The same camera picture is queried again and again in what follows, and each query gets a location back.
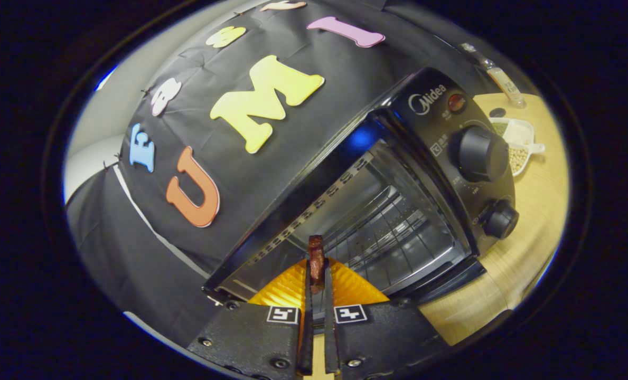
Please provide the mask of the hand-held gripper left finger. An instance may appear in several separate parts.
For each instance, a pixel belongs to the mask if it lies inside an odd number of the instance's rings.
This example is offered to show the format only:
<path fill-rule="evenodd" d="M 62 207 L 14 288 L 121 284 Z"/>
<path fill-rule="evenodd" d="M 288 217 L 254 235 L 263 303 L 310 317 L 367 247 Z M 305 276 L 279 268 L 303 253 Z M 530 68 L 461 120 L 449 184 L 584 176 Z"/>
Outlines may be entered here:
<path fill-rule="evenodd" d="M 227 370 L 258 379 L 312 373 L 312 302 L 307 260 L 274 278 L 250 301 L 229 300 L 188 350 Z"/>

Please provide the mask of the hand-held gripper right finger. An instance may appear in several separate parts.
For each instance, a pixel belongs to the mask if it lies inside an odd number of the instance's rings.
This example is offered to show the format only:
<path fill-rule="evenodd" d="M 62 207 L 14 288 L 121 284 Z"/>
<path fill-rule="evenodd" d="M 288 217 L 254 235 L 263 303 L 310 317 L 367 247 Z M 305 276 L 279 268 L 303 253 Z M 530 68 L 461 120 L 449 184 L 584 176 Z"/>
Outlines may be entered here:
<path fill-rule="evenodd" d="M 337 306 L 337 296 L 359 296 L 358 283 L 343 287 L 355 272 L 328 259 L 324 269 L 324 370 L 337 379 L 408 377 L 451 350 L 409 298 Z"/>

